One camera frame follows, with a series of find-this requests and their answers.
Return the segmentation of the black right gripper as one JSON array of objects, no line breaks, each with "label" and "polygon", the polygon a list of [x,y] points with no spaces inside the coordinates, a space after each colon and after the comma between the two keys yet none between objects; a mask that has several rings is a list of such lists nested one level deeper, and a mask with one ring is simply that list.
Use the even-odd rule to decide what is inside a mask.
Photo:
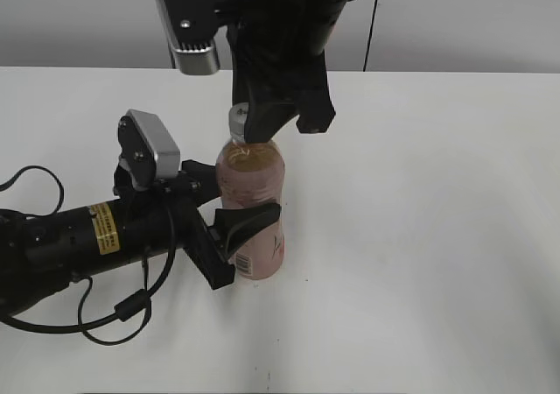
[{"label": "black right gripper", "polygon": [[336,0],[266,0],[228,26],[232,100],[248,104],[247,143],[269,142],[291,119],[302,134],[328,130],[325,46],[335,24]]}]

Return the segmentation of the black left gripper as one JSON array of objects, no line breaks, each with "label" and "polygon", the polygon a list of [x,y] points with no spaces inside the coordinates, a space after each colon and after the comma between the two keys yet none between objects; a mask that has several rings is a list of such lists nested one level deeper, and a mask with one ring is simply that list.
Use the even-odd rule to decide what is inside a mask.
[{"label": "black left gripper", "polygon": [[166,252],[174,236],[176,248],[188,255],[214,290],[234,283],[235,269],[228,261],[237,250],[280,218],[275,202],[216,209],[212,240],[199,207],[220,196],[216,168],[191,159],[181,163],[175,179],[157,181],[142,192],[132,187],[118,163],[114,194],[119,242],[131,261]]}]

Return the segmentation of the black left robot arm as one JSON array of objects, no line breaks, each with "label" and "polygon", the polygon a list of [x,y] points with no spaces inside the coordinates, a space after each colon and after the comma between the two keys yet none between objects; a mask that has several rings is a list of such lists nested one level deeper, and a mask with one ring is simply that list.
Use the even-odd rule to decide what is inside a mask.
[{"label": "black left robot arm", "polygon": [[200,206],[219,196],[215,169],[187,160],[172,179],[144,191],[117,168],[115,199],[33,217],[1,212],[1,311],[15,315],[65,290],[78,278],[114,270],[144,257],[183,250],[214,290],[231,285],[229,260],[262,230],[278,222],[274,201],[252,208],[218,209],[213,225]]}]

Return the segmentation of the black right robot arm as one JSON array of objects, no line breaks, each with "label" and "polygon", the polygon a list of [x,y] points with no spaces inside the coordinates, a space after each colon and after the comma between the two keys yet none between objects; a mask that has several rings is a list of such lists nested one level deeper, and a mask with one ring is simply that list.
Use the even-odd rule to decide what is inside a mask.
[{"label": "black right robot arm", "polygon": [[353,0],[265,0],[227,28],[233,104],[244,103],[243,139],[270,141],[291,119],[302,134],[328,130],[336,111],[325,48]]}]

